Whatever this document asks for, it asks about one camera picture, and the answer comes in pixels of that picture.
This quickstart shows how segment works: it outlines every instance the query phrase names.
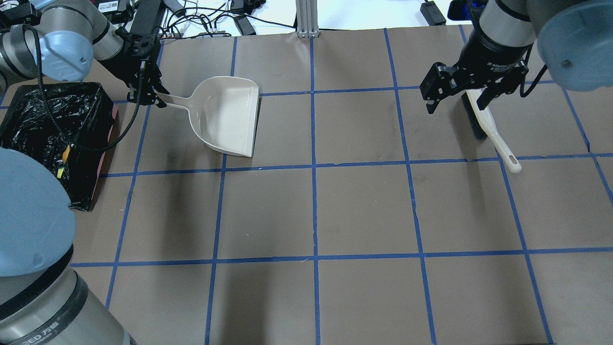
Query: black wire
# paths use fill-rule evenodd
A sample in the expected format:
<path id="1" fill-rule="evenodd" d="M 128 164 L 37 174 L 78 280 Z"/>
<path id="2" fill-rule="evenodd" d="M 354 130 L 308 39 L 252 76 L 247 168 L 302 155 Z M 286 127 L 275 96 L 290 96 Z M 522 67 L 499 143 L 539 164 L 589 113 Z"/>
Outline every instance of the black wire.
<path id="1" fill-rule="evenodd" d="M 128 131 L 130 130 L 130 127 L 132 127 L 132 124 L 134 123 L 134 120 L 136 119 L 136 115 L 138 114 L 138 111 L 139 111 L 140 97 L 141 97 L 142 89 L 143 89 L 144 68 L 141 68 L 140 73 L 139 73 L 139 90 L 137 91 L 137 96 L 136 96 L 136 107 L 134 108 L 134 114 L 132 115 L 132 119 L 128 123 L 128 127 L 126 127 L 126 129 L 117 138 L 117 140 L 113 141 L 108 146 L 96 147 L 96 148 L 87 147 L 87 146 L 84 146 L 84 145 L 81 145 L 81 144 L 77 143 L 76 140 L 73 140 L 73 141 L 68 140 L 66 138 L 66 134 L 59 127 L 58 122 L 53 117 L 53 112 L 51 111 L 51 108 L 49 107 L 49 103 L 48 103 L 48 101 L 47 101 L 47 99 L 45 97 L 45 89 L 44 89 L 44 84 L 43 84 L 43 80 L 42 80 L 42 76 L 43 76 L 43 73 L 42 73 L 42 54 L 41 54 L 41 51 L 40 51 L 40 41 L 39 41 L 38 32 L 31 25 L 27 25 L 27 24 L 23 25 L 23 29 L 31 31 L 32 35 L 34 36 L 34 45 L 36 47 L 37 80 L 38 80 L 38 89 L 39 89 L 39 93 L 40 93 L 39 99 L 42 101 L 43 108 L 45 109 L 45 113 L 47 114 L 47 116 L 49 116 L 49 118 L 51 119 L 51 122 L 53 123 L 53 126 L 58 131 L 60 139 L 64 143 L 70 145 L 71 147 L 75 146 L 75 147 L 77 147 L 79 149 L 82 149 L 82 150 L 85 150 L 85 151 L 92 151 L 92 152 L 104 152 L 104 151 L 108 151 L 108 150 L 112 149 L 113 147 L 115 147 L 117 144 L 119 144 L 119 142 L 126 136 Z"/>
<path id="2" fill-rule="evenodd" d="M 534 81 L 532 82 L 532 84 L 530 85 L 530 87 L 528 88 L 526 92 L 524 92 L 524 85 L 526 83 L 525 78 L 524 78 L 524 82 L 519 85 L 519 96 L 521 98 L 528 97 L 528 95 L 532 92 L 532 90 L 534 90 L 535 87 L 538 85 L 538 82 L 541 81 L 541 78 L 543 77 L 543 74 L 545 74 L 546 71 L 547 71 L 547 65 L 544 65 L 543 68 L 541 68 L 541 70 L 538 72 L 538 74 L 536 75 L 536 78 L 534 79 Z"/>
<path id="3" fill-rule="evenodd" d="M 524 59 L 524 62 L 525 62 L 526 65 L 528 65 L 528 61 L 530 60 L 530 54 L 531 53 L 532 53 L 532 45 L 526 51 L 526 57 Z M 534 79 L 534 81 L 532 81 L 532 84 L 530 85 L 530 87 L 528 87 L 528 90 L 526 92 L 524 92 L 524 88 L 525 88 L 525 84 L 526 84 L 526 76 L 524 76 L 524 80 L 519 85 L 519 96 L 521 98 L 528 97 L 530 95 L 530 93 L 532 93 L 532 91 L 538 85 L 538 82 L 541 81 L 541 78 L 543 77 L 543 74 L 545 74 L 546 71 L 547 71 L 547 65 L 545 64 L 545 65 L 543 65 L 543 68 L 541 68 L 541 70 L 538 72 L 538 74 L 536 75 L 536 78 Z"/>
<path id="4" fill-rule="evenodd" d="M 164 37 L 164 38 L 160 38 L 161 41 L 166 41 L 168 39 L 192 39 L 192 38 L 197 38 L 197 37 L 202 37 L 202 36 L 210 36 L 210 35 L 221 35 L 221 37 L 232 37 L 232 35 L 230 33 L 200 33 L 197 34 L 195 36 L 189 36 L 189 37 Z"/>
<path id="5" fill-rule="evenodd" d="M 267 24 L 279 25 L 279 26 L 283 26 L 285 28 L 295 29 L 291 25 L 286 25 L 286 24 L 282 24 L 282 23 L 277 23 L 275 21 L 269 21 L 269 20 L 260 19 L 260 18 L 254 17 L 252 15 L 241 13 L 241 12 L 236 11 L 236 10 L 222 10 L 222 9 L 215 9 L 215 8 L 211 8 L 211 7 L 200 7 L 200 6 L 185 7 L 184 9 L 185 10 L 194 10 L 194 9 L 196 9 L 196 10 L 198 10 L 198 9 L 201 9 L 201 10 L 214 10 L 216 12 L 219 11 L 219 12 L 224 12 L 224 13 L 232 13 L 232 14 L 242 15 L 242 16 L 245 16 L 245 17 L 248 17 L 248 18 L 253 18 L 255 20 L 259 20 L 259 21 L 267 23 Z M 176 11 L 172 12 L 172 14 L 170 15 L 170 18 L 175 17 L 177 15 L 177 13 L 181 12 L 182 10 L 183 9 L 176 10 Z"/>
<path id="6" fill-rule="evenodd" d="M 162 32 L 162 36 L 165 35 L 168 31 L 173 31 L 177 25 L 182 24 L 182 23 L 186 23 L 186 22 L 191 22 L 197 25 L 201 25 L 204 30 L 207 32 L 207 34 L 211 37 L 213 37 L 211 34 L 216 34 L 216 33 L 211 33 L 209 31 L 209 27 L 212 28 L 213 27 L 213 23 L 211 22 L 211 19 L 205 15 L 205 14 L 200 14 L 200 15 L 196 15 L 196 14 L 189 14 L 189 15 L 185 15 L 181 18 L 179 18 L 178 20 L 176 20 L 174 23 L 172 23 L 171 25 L 169 25 L 163 32 Z M 165 38 L 174 38 L 174 37 L 178 37 L 180 36 L 179 34 L 177 35 L 173 35 L 173 37 L 165 37 Z"/>
<path id="7" fill-rule="evenodd" d="M 187 2 L 188 2 L 188 1 L 189 1 L 189 2 L 191 2 L 191 3 L 195 3 L 195 4 L 197 5 L 197 3 L 196 3 L 196 2 L 191 1 L 191 0 L 184 0 L 184 1 L 186 1 L 186 2 L 185 2 L 185 4 L 186 4 L 186 5 L 187 5 Z M 171 14 L 170 14 L 170 15 L 169 15 L 169 16 L 166 18 L 166 27 L 162 29 L 162 30 L 163 30 L 163 32 L 162 32 L 162 36 L 163 36 L 163 35 L 165 35 L 165 33 L 167 33 L 168 31 L 172 30 L 172 28 L 173 28 L 173 27 L 176 27 L 176 26 L 177 26 L 177 25 L 179 25 L 179 24 L 186 23 L 187 21 L 189 21 L 190 23 L 194 23 L 194 24 L 197 24 L 197 25 L 202 25 L 202 26 L 204 27 L 204 30 L 205 30 L 206 32 L 208 32 L 208 34 L 209 34 L 211 37 L 213 37 L 213 35 L 211 35 L 211 33 L 208 31 L 207 25 L 208 25 L 208 26 L 209 26 L 211 29 L 212 29 L 213 27 L 215 27 L 215 29 L 217 29 L 217 27 L 216 27 L 216 26 L 214 26 L 213 21 L 216 21 L 216 20 L 219 18 L 219 16 L 224 15 L 224 14 L 223 14 L 223 13 L 221 13 L 221 14 L 219 14 L 217 17 L 215 17 L 215 18 L 213 18 L 213 19 L 209 18 L 209 16 L 213 16 L 215 13 L 217 13 L 218 11 L 220 11 L 220 10 L 221 10 L 221 9 L 222 9 L 222 8 L 223 8 L 223 7 L 224 7 L 226 4 L 227 4 L 227 2 L 224 2 L 224 4 L 222 4 L 222 5 L 221 5 L 221 6 L 219 6 L 218 8 L 216 8 L 216 9 L 212 9 L 212 11 L 213 11 L 213 12 L 209 13 L 208 15 L 206 15 L 206 14 L 198 14 L 198 10 L 196 9 L 196 12 L 195 12 L 194 14 L 186 14 L 186 15 L 183 15 L 183 16 L 182 16 L 181 18 L 179 18 L 177 21 L 175 21 L 174 23 L 170 24 L 170 20 L 172 19 L 172 17 L 173 17 L 173 16 L 174 16 L 174 15 L 175 15 L 177 12 L 179 12 L 179 11 L 175 11 L 175 12 L 171 13 Z M 202 17 L 200 17 L 200 16 L 204 16 L 204 17 L 207 19 L 207 22 L 204 22 L 204 20 L 203 20 L 203 19 L 202 19 Z M 200 23 L 198 23 L 198 22 L 194 21 L 194 19 L 195 19 L 195 18 L 198 18 L 198 19 L 200 20 Z"/>
<path id="8" fill-rule="evenodd" d="M 223 17 L 230 17 L 234 22 L 236 22 L 236 18 L 234 18 L 233 15 L 229 15 L 229 14 L 220 14 L 217 16 L 217 18 L 215 18 L 215 21 L 213 22 L 213 27 L 215 29 L 217 29 L 217 21 Z"/>

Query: blue tape line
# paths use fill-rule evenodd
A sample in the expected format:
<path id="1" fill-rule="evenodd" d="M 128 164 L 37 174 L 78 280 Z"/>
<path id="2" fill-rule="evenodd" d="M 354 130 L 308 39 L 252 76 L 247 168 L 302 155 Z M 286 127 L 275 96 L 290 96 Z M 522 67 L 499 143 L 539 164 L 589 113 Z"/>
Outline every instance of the blue tape line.
<path id="1" fill-rule="evenodd" d="M 178 265 L 205 265 L 211 264 L 213 260 L 160 260 L 160 261 L 130 261 L 118 262 L 117 266 L 135 267 L 135 266 L 178 266 Z"/>
<path id="2" fill-rule="evenodd" d="M 100 174 L 100 178 L 101 179 L 106 179 L 109 177 L 127 177 L 127 176 L 132 176 L 134 175 L 131 172 L 116 172 L 115 174 Z"/>
<path id="3" fill-rule="evenodd" d="M 424 253 L 427 258 L 446 258 L 446 257 L 490 257 L 499 255 L 523 255 L 522 250 L 484 250 L 478 252 L 434 252 Z"/>
<path id="4" fill-rule="evenodd" d="M 344 88 L 338 90 L 313 90 L 313 93 L 350 93 L 350 92 L 374 92 L 374 91 L 392 91 L 393 87 L 371 87 L 371 88 Z"/>
<path id="5" fill-rule="evenodd" d="M 607 196 L 609 197 L 609 201 L 613 205 L 613 192 L 611 192 L 611 187 L 609 186 L 609 183 L 607 182 L 607 178 L 604 175 L 602 167 L 600 166 L 600 162 L 596 159 L 596 157 L 593 157 L 593 159 L 594 159 L 594 165 L 596 165 L 596 170 L 598 170 L 598 175 L 600 175 L 600 179 L 603 182 L 604 189 L 606 190 Z"/>
<path id="6" fill-rule="evenodd" d="M 309 40 L 311 65 L 311 178 L 313 184 L 313 291 L 315 303 L 315 344 L 321 345 L 321 318 L 319 315 L 319 241 L 317 236 L 317 159 L 315 148 L 315 48 Z"/>
<path id="7" fill-rule="evenodd" d="M 585 146 L 587 146 L 587 152 L 591 152 L 591 148 L 590 148 L 590 141 L 587 140 L 587 136 L 585 135 L 585 131 L 583 129 L 583 126 L 581 125 L 581 121 L 579 120 L 579 116 L 577 116 L 577 112 L 575 111 L 573 102 L 571 101 L 570 96 L 568 95 L 568 92 L 564 89 L 562 89 L 562 92 L 564 92 L 564 97 L 566 97 L 566 102 L 568 103 L 568 107 L 571 109 L 571 112 L 573 113 L 573 117 L 575 119 L 575 122 L 577 123 L 577 127 L 579 127 L 579 132 L 581 132 L 581 136 L 583 137 L 583 141 L 585 142 Z"/>
<path id="8" fill-rule="evenodd" d="M 310 255 L 301 257 L 263 257 L 263 258 L 226 258 L 217 259 L 217 263 L 252 263 L 252 262 L 295 262 L 295 261 L 313 261 L 314 258 Z"/>
<path id="9" fill-rule="evenodd" d="M 309 169 L 312 165 L 271 165 L 271 166 L 246 166 L 243 168 L 226 168 L 226 171 L 259 171 L 259 170 L 284 170 L 284 169 Z"/>
<path id="10" fill-rule="evenodd" d="M 412 86 L 412 87 L 397 87 L 396 89 L 398 90 L 418 90 L 419 86 Z"/>
<path id="11" fill-rule="evenodd" d="M 526 80 L 525 85 L 531 85 L 534 83 L 534 80 Z M 555 83 L 553 80 L 539 80 L 538 84 L 553 84 Z"/>
<path id="12" fill-rule="evenodd" d="M 570 95 L 568 94 L 568 92 L 565 89 L 562 89 L 562 91 L 564 92 L 564 97 L 566 97 L 566 102 L 568 103 L 568 107 L 571 109 L 571 112 L 573 113 L 573 117 L 575 119 L 575 122 L 577 123 L 577 127 L 579 128 L 579 131 L 581 132 L 581 136 L 583 137 L 585 145 L 587 146 L 587 151 L 591 153 L 592 152 L 592 148 L 590 147 L 590 141 L 587 139 L 587 135 L 585 133 L 583 125 L 581 124 L 581 120 L 579 120 L 579 116 L 578 116 L 577 111 L 576 111 L 576 109 L 574 107 L 573 101 L 571 100 Z M 592 153 L 589 156 L 594 161 L 594 165 L 596 166 L 596 170 L 598 171 L 598 175 L 600 176 L 600 179 L 601 179 L 601 181 L 603 183 L 604 189 L 605 189 L 605 191 L 607 193 L 607 196 L 609 197 L 609 201 L 613 205 L 613 193 L 611 192 L 611 188 L 609 186 L 609 183 L 607 182 L 607 179 L 604 176 L 604 172 L 603 172 L 602 167 L 600 166 L 600 162 L 598 162 L 598 159 L 596 159 L 597 155 Z"/>
<path id="13" fill-rule="evenodd" d="M 464 33 L 464 28 L 462 28 L 461 25 L 458 25 L 458 28 L 460 28 L 460 35 L 462 35 L 462 41 L 466 43 L 466 34 Z"/>
<path id="14" fill-rule="evenodd" d="M 613 247 L 528 249 L 530 254 L 603 253 L 613 252 Z"/>
<path id="15" fill-rule="evenodd" d="M 268 92 L 268 93 L 261 93 L 260 96 L 261 97 L 268 97 L 268 96 L 294 96 L 294 95 L 308 95 L 309 93 L 311 93 L 311 91 Z"/>
<path id="16" fill-rule="evenodd" d="M 596 157 L 613 157 L 613 153 L 584 153 L 578 155 L 551 155 L 551 156 L 521 156 L 518 160 L 556 160 L 556 159 L 572 159 L 572 158 L 591 158 Z M 410 160 L 411 165 L 418 164 L 442 164 L 442 163 L 466 163 L 466 162 L 482 162 L 482 161 L 498 161 L 495 157 L 476 158 L 467 160 L 466 158 L 443 158 L 432 160 Z M 375 166 L 375 165 L 402 165 L 405 161 L 361 161 L 361 162 L 346 162 L 346 163 L 318 163 L 317 168 L 334 168 L 342 166 Z M 226 168 L 226 171 L 257 171 L 257 170 L 283 170 L 283 169 L 308 169 L 312 165 L 271 165 L 271 166 L 244 166 L 237 168 Z M 186 170 L 159 170 L 159 171 L 139 171 L 137 176 L 143 175 L 165 175 L 165 174 L 199 174 L 199 173 L 217 173 L 221 172 L 221 168 L 211 169 L 186 169 Z M 116 172 L 111 174 L 101 174 L 101 178 L 109 177 L 127 177 L 132 176 L 131 172 Z"/>
<path id="17" fill-rule="evenodd" d="M 498 155 L 498 164 L 500 165 L 500 170 L 502 172 L 502 176 L 504 179 L 504 186 L 506 187 L 506 192 L 509 195 L 509 202 L 511 203 L 513 217 L 515 218 L 517 234 L 519 235 L 519 241 L 522 244 L 522 251 L 524 253 L 524 258 L 526 260 L 526 266 L 528 268 L 528 273 L 530 275 L 532 289 L 534 290 L 536 304 L 538 306 L 538 310 L 541 315 L 541 322 L 543 323 L 543 329 L 545 330 L 545 335 L 547 336 L 547 342 L 549 344 L 553 344 L 554 343 L 553 337 L 551 336 L 551 331 L 549 330 L 549 324 L 547 323 L 547 316 L 545 315 L 543 301 L 541 301 L 541 293 L 539 292 L 539 288 L 536 283 L 536 276 L 535 276 L 534 269 L 532 268 L 532 260 L 530 260 L 530 252 L 528 251 L 528 246 L 526 244 L 526 239 L 524 237 L 524 230 L 519 220 L 519 213 L 517 211 L 517 206 L 515 204 L 515 198 L 513 197 L 513 191 L 511 190 L 511 184 L 509 183 L 509 177 L 506 173 L 506 170 L 504 169 L 504 163 L 502 162 L 502 158 L 500 157 L 500 155 Z"/>
<path id="18" fill-rule="evenodd" d="M 185 169 L 185 170 L 158 170 L 158 171 L 139 171 L 137 176 L 145 175 L 171 175 L 171 174 L 198 174 L 198 173 L 217 173 L 221 172 L 219 168 L 212 169 Z"/>
<path id="19" fill-rule="evenodd" d="M 580 248 L 552 248 L 552 249 L 528 249 L 533 254 L 572 254 L 572 253 L 603 253 L 613 252 L 613 247 L 580 247 Z M 391 258 L 441 258 L 441 257 L 489 257 L 501 255 L 524 255 L 523 250 L 487 250 L 476 252 L 430 252 L 430 253 L 388 253 L 388 254 L 343 254 L 343 255 L 318 255 L 318 260 L 375 260 Z M 138 261 L 138 262 L 77 262 L 72 267 L 130 267 L 130 266 L 167 266 L 167 265 L 208 265 L 215 263 L 258 263 L 258 262 L 303 262 L 313 261 L 314 256 L 305 255 L 298 257 L 259 257 L 259 258 L 218 258 L 201 260 L 165 260 L 165 261 Z"/>
<path id="20" fill-rule="evenodd" d="M 114 262 L 73 262 L 70 267 L 114 267 Z"/>
<path id="21" fill-rule="evenodd" d="M 372 260 L 388 258 L 420 258 L 420 253 L 320 255 L 320 260 Z"/>
<path id="22" fill-rule="evenodd" d="M 583 153 L 580 155 L 551 155 L 551 156 L 521 156 L 516 157 L 517 160 L 561 160 L 569 158 L 591 158 L 589 153 Z"/>
<path id="23" fill-rule="evenodd" d="M 230 67 L 230 76 L 234 76 L 234 67 L 236 65 L 236 45 L 238 42 L 238 37 L 234 37 L 234 44 L 232 45 L 232 67 Z"/>
<path id="24" fill-rule="evenodd" d="M 317 168 L 337 168 L 340 166 L 377 166 L 377 165 L 403 165 L 405 161 L 365 161 L 355 163 L 321 163 Z"/>
<path id="25" fill-rule="evenodd" d="M 121 221 L 121 230 L 119 233 L 119 240 L 117 241 L 117 249 L 115 251 L 115 262 L 118 263 L 121 255 L 121 248 L 123 246 L 123 238 L 126 233 L 126 224 L 128 223 L 128 214 L 130 213 L 130 205 L 132 204 L 132 194 L 134 192 L 134 186 L 136 185 L 136 172 L 139 168 L 140 163 L 140 154 L 143 150 L 143 143 L 145 141 L 145 132 L 147 130 L 147 123 L 149 121 L 149 113 L 151 111 L 151 106 L 147 106 L 147 112 L 145 113 L 145 121 L 143 123 L 143 129 L 140 132 L 140 141 L 139 141 L 139 149 L 136 153 L 136 161 L 134 163 L 134 172 L 132 173 L 132 182 L 130 183 L 130 190 L 128 192 L 128 198 L 126 200 L 126 208 L 123 212 L 123 220 Z M 115 277 L 117 275 L 117 266 L 113 267 L 113 272 L 111 273 L 111 281 L 109 284 L 109 290 L 107 292 L 107 299 L 105 302 L 105 306 L 107 309 L 110 307 L 111 298 L 113 296 L 113 288 L 115 286 Z"/>
<path id="26" fill-rule="evenodd" d="M 207 306 L 207 324 L 205 328 L 204 343 L 208 345 L 211 337 L 211 321 L 213 319 L 213 296 L 215 294 L 215 277 L 217 275 L 217 256 L 219 253 L 219 233 L 221 229 L 221 208 L 224 199 L 224 186 L 226 184 L 226 161 L 227 155 L 224 154 L 223 162 L 221 163 L 221 178 L 219 182 L 219 199 L 217 201 L 217 220 L 215 223 L 215 241 L 213 245 L 213 260 L 211 266 L 211 280 L 208 286 L 208 306 Z"/>
<path id="27" fill-rule="evenodd" d="M 432 344 L 436 345 L 436 331 L 434 328 L 434 316 L 432 314 L 432 303 L 430 300 L 430 287 L 428 286 L 428 273 L 425 266 L 425 257 L 424 257 L 424 247 L 422 245 L 421 240 L 421 230 L 419 228 L 419 219 L 417 219 L 417 204 L 415 202 L 415 190 L 413 186 L 413 175 L 411 173 L 411 160 L 409 157 L 408 148 L 406 146 L 406 135 L 405 135 L 405 124 L 402 118 L 402 109 L 400 107 L 400 95 L 398 92 L 398 80 L 396 78 L 396 68 L 394 66 L 394 56 L 392 54 L 392 47 L 389 42 L 389 35 L 387 34 L 387 29 L 383 29 L 383 34 L 385 35 L 385 41 L 387 45 L 387 54 L 389 56 L 389 64 L 392 69 L 392 80 L 394 81 L 394 94 L 396 97 L 396 110 L 398 112 L 398 125 L 400 127 L 400 137 L 402 139 L 402 150 L 405 154 L 405 163 L 406 163 L 406 175 L 409 182 L 409 192 L 411 194 L 411 208 L 413 210 L 413 222 L 415 224 L 415 235 L 417 238 L 417 248 L 419 250 L 419 261 L 422 271 L 422 280 L 424 283 L 424 299 L 426 311 L 428 313 L 428 324 L 430 326 L 430 339 L 432 340 Z"/>

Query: grid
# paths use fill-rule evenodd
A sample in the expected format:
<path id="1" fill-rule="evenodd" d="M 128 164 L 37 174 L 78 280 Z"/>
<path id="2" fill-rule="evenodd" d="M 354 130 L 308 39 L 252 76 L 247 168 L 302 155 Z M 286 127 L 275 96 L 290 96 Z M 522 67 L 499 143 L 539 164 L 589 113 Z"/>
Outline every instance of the grid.
<path id="1" fill-rule="evenodd" d="M 459 26 L 460 33 L 462 38 L 465 40 L 465 34 L 461 26 Z M 112 262 L 77 262 L 73 263 L 73 267 L 112 267 L 112 275 L 109 285 L 109 290 L 107 294 L 107 298 L 105 301 L 106 307 L 110 306 L 110 302 L 113 296 L 113 287 L 115 285 L 115 277 L 117 273 L 118 267 L 124 266 L 161 266 L 161 265 L 198 265 L 198 264 L 208 264 L 211 265 L 211 277 L 210 277 L 210 289 L 208 296 L 208 306 L 207 306 L 207 321 L 205 325 L 205 339 L 204 343 L 210 343 L 210 332 L 211 332 L 211 315 L 213 310 L 213 297 L 216 293 L 215 291 L 215 279 L 216 279 L 216 268 L 220 263 L 255 263 L 255 262 L 303 262 L 309 261 L 313 262 L 314 269 L 314 310 L 315 310 L 315 339 L 316 344 L 321 344 L 321 326 L 320 326 L 320 312 L 319 312 L 319 262 L 322 260 L 366 260 L 366 259 L 387 259 L 387 258 L 418 258 L 420 261 L 420 268 L 422 273 L 422 283 L 424 286 L 424 300 L 427 309 L 427 318 L 428 324 L 430 328 L 430 337 L 433 344 L 437 343 L 436 339 L 436 331 L 435 331 L 435 323 L 433 312 L 432 312 L 432 302 L 430 296 L 430 288 L 428 286 L 428 273 L 426 269 L 426 258 L 436 258 L 436 257 L 478 257 L 478 256 L 497 256 L 497 255 L 523 255 L 525 258 L 525 262 L 528 268 L 528 272 L 530 274 L 530 280 L 532 283 L 532 287 L 534 290 L 535 299 L 538 305 L 539 313 L 541 316 L 541 320 L 543 323 L 543 327 L 546 333 L 547 341 L 550 344 L 554 343 L 554 339 L 552 338 L 551 332 L 549 330 L 549 326 L 547 323 L 547 316 L 545 310 L 543 308 L 543 303 L 541 302 L 541 296 L 539 293 L 539 288 L 537 284 L 537 279 L 535 277 L 535 273 L 531 263 L 531 256 L 533 254 L 567 254 L 567 253 L 581 253 L 581 252 L 613 252 L 613 247 L 571 247 L 571 248 L 548 248 L 548 249 L 530 249 L 526 244 L 526 240 L 524 238 L 522 224 L 520 221 L 520 215 L 518 214 L 517 207 L 515 204 L 513 191 L 511 188 L 511 184 L 509 183 L 509 177 L 507 176 L 506 170 L 503 166 L 502 160 L 499 155 L 496 157 L 487 157 L 487 158 L 478 158 L 474 160 L 467 160 L 465 158 L 459 159 L 431 159 L 431 160 L 412 160 L 409 155 L 409 150 L 406 142 L 404 121 L 402 109 L 400 106 L 400 90 L 410 90 L 417 89 L 418 86 L 401 86 L 398 85 L 397 75 L 394 66 L 394 57 L 392 55 L 393 47 L 390 44 L 390 39 L 388 36 L 388 31 L 384 29 L 384 38 L 387 47 L 387 55 L 389 57 L 389 68 L 391 70 L 392 79 L 394 82 L 393 87 L 380 87 L 380 88 L 355 88 L 355 89 L 342 89 L 342 90 L 317 90 L 315 84 L 315 63 L 314 58 L 316 51 L 314 49 L 313 38 L 310 39 L 310 90 L 305 91 L 290 91 L 290 92 L 274 92 L 274 93 L 263 93 L 262 97 L 269 96 L 286 96 L 286 95 L 310 95 L 310 103 L 311 103 L 311 157 L 312 161 L 310 165 L 278 165 L 278 166 L 250 166 L 250 167 L 239 167 L 239 168 L 228 168 L 227 164 L 227 155 L 223 155 L 223 161 L 221 168 L 212 168 L 212 169 L 183 169 L 183 170 L 165 170 L 165 171 L 139 171 L 139 161 L 142 152 L 143 142 L 145 138 L 145 132 L 147 130 L 147 123 L 150 115 L 150 106 L 147 107 L 147 112 L 145 114 L 145 121 L 142 126 L 142 132 L 140 135 L 139 147 L 136 155 L 136 161 L 134 165 L 133 172 L 129 173 L 115 173 L 115 174 L 106 174 L 103 175 L 103 178 L 111 179 L 115 177 L 131 177 L 131 186 L 128 193 L 128 198 L 126 200 L 126 207 L 124 211 L 123 221 L 121 224 L 121 232 L 119 241 L 116 248 L 115 259 Z M 234 75 L 234 67 L 236 62 L 236 54 L 237 54 L 237 38 L 234 38 L 233 43 L 233 51 L 232 51 L 232 68 L 231 75 Z M 541 83 L 552 83 L 551 81 L 543 81 Z M 325 93 L 358 93 L 358 92 L 368 92 L 368 91 L 394 91 L 395 95 L 395 105 L 396 111 L 398 115 L 399 122 L 399 131 L 402 139 L 402 149 L 404 154 L 404 160 L 394 160 L 394 161 L 368 161 L 368 162 L 347 162 L 347 163 L 317 163 L 316 159 L 316 95 L 325 94 Z M 571 154 L 571 155 L 551 155 L 546 157 L 541 156 L 522 156 L 517 157 L 520 161 L 528 161 L 528 160 L 566 160 L 566 159 L 574 159 L 574 158 L 591 158 L 595 164 L 595 167 L 600 175 L 600 178 L 603 183 L 603 188 L 606 189 L 610 202 L 613 204 L 613 194 L 611 192 L 611 188 L 607 183 L 603 170 L 597 160 L 598 157 L 613 157 L 613 153 L 595 153 L 590 149 L 590 143 L 588 141 L 588 137 L 583 129 L 581 121 L 577 116 L 577 112 L 573 106 L 573 102 L 568 95 L 568 92 L 564 91 L 566 100 L 568 102 L 568 106 L 571 109 L 573 117 L 577 123 L 577 127 L 581 132 L 582 138 L 587 147 L 588 153 L 586 154 Z M 419 205 L 419 199 L 416 198 L 416 194 L 414 191 L 413 185 L 413 174 L 411 168 L 416 165 L 430 165 L 430 164 L 440 164 L 440 163 L 465 163 L 472 161 L 489 161 L 489 162 L 498 162 L 500 165 L 501 175 L 504 179 L 504 185 L 506 187 L 506 191 L 508 193 L 509 202 L 511 203 L 512 214 L 516 223 L 517 232 L 521 242 L 521 250 L 491 250 L 491 251 L 464 251 L 464 252 L 425 252 L 422 240 L 421 240 L 421 232 L 419 226 L 419 219 L 417 216 L 416 208 Z M 349 254 L 349 255 L 320 255 L 318 251 L 318 205 L 317 205 L 317 172 L 322 168 L 337 168 L 337 167 L 351 167 L 351 166 L 385 166 L 385 165 L 404 165 L 406 166 L 406 174 L 409 185 L 409 192 L 411 197 L 411 207 L 413 211 L 413 222 L 415 225 L 415 237 L 417 239 L 417 252 L 410 253 L 393 253 L 393 254 Z M 226 180 L 226 173 L 232 171 L 260 171 L 260 170 L 281 170 L 281 169 L 310 169 L 312 175 L 312 191 L 313 191 L 313 254 L 306 256 L 287 256 L 287 257 L 253 257 L 253 258 L 218 258 L 219 251 L 219 236 L 220 236 L 220 227 L 221 227 L 221 215 L 222 215 L 222 206 L 223 206 L 223 198 L 224 198 L 224 184 Z M 217 205 L 217 213 L 216 213 L 216 225 L 215 225 L 215 243 L 213 248 L 213 258 L 206 260 L 168 260 L 168 261 L 138 261 L 138 262 L 124 262 L 120 260 L 120 254 L 122 250 L 122 244 L 124 239 L 124 233 L 126 230 L 126 223 L 128 221 L 128 215 L 130 212 L 130 206 L 132 201 L 132 193 L 134 191 L 135 183 L 137 177 L 139 176 L 147 176 L 147 175 L 161 175 L 161 174 L 200 174 L 200 173 L 220 173 L 221 174 L 221 182 L 219 186 L 219 196 L 218 196 L 218 205 Z"/>

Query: black garbage bag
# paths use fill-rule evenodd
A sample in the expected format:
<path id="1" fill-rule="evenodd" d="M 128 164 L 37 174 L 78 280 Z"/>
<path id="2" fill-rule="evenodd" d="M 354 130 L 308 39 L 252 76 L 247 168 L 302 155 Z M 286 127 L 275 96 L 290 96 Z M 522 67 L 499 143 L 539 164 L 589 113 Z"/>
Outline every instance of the black garbage bag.
<path id="1" fill-rule="evenodd" d="M 104 153 L 69 147 L 64 138 L 85 147 L 108 145 L 116 115 L 113 102 L 99 83 L 45 85 L 62 137 L 39 94 L 37 85 L 17 89 L 0 125 L 0 146 L 25 153 L 45 166 L 64 186 L 70 206 L 88 211 Z"/>

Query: power adapter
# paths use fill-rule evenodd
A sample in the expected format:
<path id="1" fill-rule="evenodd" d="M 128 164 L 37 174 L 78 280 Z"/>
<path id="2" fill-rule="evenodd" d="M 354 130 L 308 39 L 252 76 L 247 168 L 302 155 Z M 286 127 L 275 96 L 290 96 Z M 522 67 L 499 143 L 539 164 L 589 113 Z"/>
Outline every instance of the power adapter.
<path id="1" fill-rule="evenodd" d="M 134 16 L 129 0 L 95 0 L 94 5 L 113 24 L 126 23 Z"/>
<path id="2" fill-rule="evenodd" d="M 441 11 L 438 9 L 438 6 L 436 6 L 434 1 L 426 0 L 425 2 L 422 2 L 419 11 L 422 12 L 425 21 L 427 21 L 428 25 L 430 26 L 445 25 L 447 23 L 447 20 L 445 19 Z"/>

